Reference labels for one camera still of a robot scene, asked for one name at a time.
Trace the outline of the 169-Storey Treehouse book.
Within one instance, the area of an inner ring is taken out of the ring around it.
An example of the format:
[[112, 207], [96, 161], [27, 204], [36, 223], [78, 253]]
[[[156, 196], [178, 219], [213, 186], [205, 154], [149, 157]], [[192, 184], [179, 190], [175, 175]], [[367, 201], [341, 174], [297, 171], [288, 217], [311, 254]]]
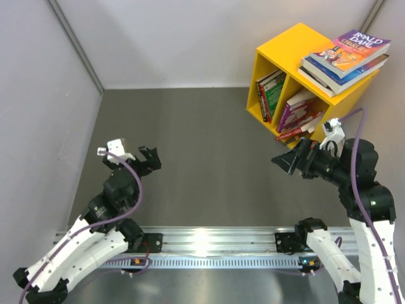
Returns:
[[265, 107], [265, 104], [264, 104], [264, 101], [263, 101], [263, 97], [262, 97], [262, 94], [261, 94], [261, 89], [260, 89], [260, 85], [259, 85], [258, 81], [256, 81], [256, 90], [257, 90], [257, 94], [258, 94], [259, 105], [260, 105], [260, 108], [261, 108], [262, 119], [263, 119], [264, 122], [269, 122], [269, 118], [268, 118], [268, 115], [267, 115], [266, 107]]

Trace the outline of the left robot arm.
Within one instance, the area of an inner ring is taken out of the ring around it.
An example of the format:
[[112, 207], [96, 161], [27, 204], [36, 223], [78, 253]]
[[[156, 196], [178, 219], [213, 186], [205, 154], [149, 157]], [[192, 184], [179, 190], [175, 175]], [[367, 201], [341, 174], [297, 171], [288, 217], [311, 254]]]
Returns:
[[73, 225], [38, 262], [17, 269], [19, 303], [63, 303], [68, 293], [110, 258], [137, 251], [143, 230], [130, 218], [142, 203], [141, 178], [161, 169], [157, 148], [141, 146], [143, 161], [127, 151], [123, 139], [97, 149], [111, 170], [103, 190], [89, 201]]

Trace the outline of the blue orange paperback book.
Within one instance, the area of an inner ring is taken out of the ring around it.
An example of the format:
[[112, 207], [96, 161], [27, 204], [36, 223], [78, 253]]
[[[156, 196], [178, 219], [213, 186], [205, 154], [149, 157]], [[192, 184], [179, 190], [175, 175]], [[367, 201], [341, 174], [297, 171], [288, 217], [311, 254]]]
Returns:
[[352, 87], [354, 84], [358, 83], [360, 80], [373, 73], [375, 70], [381, 68], [388, 60], [388, 58], [388, 54], [380, 55], [379, 57], [371, 60], [369, 63], [366, 63], [363, 66], [360, 66], [359, 68], [346, 74], [342, 78], [340, 78], [336, 73], [334, 73], [327, 67], [318, 63], [312, 57], [307, 56], [304, 59], [308, 60], [317, 67], [317, 71], [309, 73], [317, 80], [319, 80], [324, 86], [329, 86], [329, 88], [337, 95]]

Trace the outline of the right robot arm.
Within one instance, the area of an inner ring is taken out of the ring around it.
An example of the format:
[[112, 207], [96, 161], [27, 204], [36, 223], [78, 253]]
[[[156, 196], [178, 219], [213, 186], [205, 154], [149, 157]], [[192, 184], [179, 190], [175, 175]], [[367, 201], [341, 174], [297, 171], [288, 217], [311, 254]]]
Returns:
[[396, 210], [389, 189], [375, 180], [378, 153], [364, 139], [348, 139], [341, 153], [303, 138], [289, 152], [272, 158], [286, 174], [322, 178], [337, 186], [358, 249], [356, 268], [333, 240], [327, 225], [306, 218], [295, 226], [295, 242], [312, 250], [333, 280], [339, 303], [404, 303], [394, 251]]

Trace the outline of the green paperback book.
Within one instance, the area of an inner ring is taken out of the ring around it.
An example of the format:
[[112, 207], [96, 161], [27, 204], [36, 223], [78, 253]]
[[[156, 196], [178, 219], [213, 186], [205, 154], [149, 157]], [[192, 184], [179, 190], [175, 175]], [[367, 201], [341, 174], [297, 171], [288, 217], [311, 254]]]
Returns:
[[278, 69], [258, 81], [266, 120], [272, 121], [287, 74]]

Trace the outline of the light teal paperback book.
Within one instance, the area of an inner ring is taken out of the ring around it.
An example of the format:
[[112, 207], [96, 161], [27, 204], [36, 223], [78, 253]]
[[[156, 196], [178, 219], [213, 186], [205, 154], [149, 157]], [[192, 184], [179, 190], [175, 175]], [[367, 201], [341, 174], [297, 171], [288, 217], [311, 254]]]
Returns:
[[309, 72], [315, 72], [317, 71], [317, 67], [313, 65], [311, 62], [308, 60], [305, 60], [304, 58], [301, 60], [301, 67], [306, 69]]

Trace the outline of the purple paperback book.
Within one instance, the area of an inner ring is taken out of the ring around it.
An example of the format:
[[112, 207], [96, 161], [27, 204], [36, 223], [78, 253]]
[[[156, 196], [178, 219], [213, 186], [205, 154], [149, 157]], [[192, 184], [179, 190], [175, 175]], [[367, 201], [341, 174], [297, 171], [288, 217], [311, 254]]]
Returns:
[[316, 99], [317, 96], [307, 89], [302, 89], [291, 97], [285, 104], [276, 131], [281, 134], [304, 119], [308, 108]]

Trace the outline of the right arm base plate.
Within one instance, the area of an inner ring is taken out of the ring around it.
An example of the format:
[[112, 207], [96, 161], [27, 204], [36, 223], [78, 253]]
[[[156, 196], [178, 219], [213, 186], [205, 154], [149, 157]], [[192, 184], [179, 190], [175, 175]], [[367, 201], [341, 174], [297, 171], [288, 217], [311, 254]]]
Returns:
[[286, 255], [312, 252], [294, 232], [276, 232], [275, 245], [278, 253]]

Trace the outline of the dark blue 1984 book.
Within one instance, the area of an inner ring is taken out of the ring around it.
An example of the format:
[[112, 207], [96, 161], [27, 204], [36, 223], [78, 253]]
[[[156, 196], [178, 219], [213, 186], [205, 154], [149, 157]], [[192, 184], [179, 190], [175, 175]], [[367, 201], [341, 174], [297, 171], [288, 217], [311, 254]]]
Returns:
[[329, 86], [323, 85], [319, 80], [317, 80], [315, 77], [313, 77], [305, 68], [299, 67], [298, 72], [308, 79], [312, 84], [314, 84], [317, 88], [319, 88], [321, 91], [323, 91], [328, 97], [332, 98], [336, 95]]

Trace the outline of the Roald Dahl Charlie book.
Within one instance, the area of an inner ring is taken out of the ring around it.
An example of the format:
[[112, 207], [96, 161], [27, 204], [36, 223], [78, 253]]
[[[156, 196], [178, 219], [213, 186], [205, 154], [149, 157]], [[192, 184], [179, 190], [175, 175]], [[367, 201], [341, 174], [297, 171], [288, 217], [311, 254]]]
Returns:
[[309, 53], [311, 58], [321, 66], [345, 77], [355, 69], [385, 54], [391, 40], [365, 34], [359, 30], [351, 30], [332, 41], [316, 47]]

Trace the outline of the red 13-Storey Treehouse book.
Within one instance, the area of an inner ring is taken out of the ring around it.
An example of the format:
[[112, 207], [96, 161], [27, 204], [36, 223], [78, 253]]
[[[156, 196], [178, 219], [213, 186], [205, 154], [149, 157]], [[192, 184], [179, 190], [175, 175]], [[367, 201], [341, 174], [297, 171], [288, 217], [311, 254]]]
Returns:
[[301, 123], [299, 123], [294, 128], [292, 128], [284, 133], [281, 133], [278, 137], [276, 137], [276, 140], [281, 141], [282, 139], [288, 139], [290, 137], [297, 136], [304, 132], [309, 132], [309, 133], [314, 132], [315, 129], [317, 128], [318, 124], [322, 120], [323, 115], [324, 115], [323, 111], [319, 111], [313, 115], [310, 115], [308, 118], [304, 119]]

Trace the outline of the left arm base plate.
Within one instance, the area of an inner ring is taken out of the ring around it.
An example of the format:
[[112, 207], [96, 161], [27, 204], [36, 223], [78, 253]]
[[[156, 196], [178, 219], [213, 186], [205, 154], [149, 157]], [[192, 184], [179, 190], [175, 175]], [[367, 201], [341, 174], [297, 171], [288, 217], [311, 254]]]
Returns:
[[140, 245], [135, 248], [130, 248], [126, 253], [146, 254], [146, 253], [161, 253], [163, 245], [162, 233], [145, 233]]

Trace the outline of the brown Edward Tulane book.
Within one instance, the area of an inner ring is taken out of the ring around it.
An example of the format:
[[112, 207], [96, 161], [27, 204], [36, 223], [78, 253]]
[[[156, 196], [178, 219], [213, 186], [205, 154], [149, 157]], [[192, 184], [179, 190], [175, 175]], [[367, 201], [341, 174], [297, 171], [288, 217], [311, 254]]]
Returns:
[[288, 146], [290, 144], [297, 144], [304, 136], [294, 136], [284, 142], [284, 146]]

